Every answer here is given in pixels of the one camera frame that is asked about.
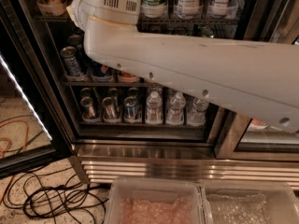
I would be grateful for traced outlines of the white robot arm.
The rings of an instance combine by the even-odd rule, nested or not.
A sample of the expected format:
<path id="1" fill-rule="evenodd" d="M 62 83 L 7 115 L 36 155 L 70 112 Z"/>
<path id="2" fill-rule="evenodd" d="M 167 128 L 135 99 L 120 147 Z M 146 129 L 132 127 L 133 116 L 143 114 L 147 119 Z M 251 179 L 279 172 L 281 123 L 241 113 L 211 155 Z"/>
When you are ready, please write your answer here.
<path id="1" fill-rule="evenodd" d="M 141 33 L 140 2 L 72 1 L 67 11 L 92 60 L 299 132 L 298 46 Z"/>

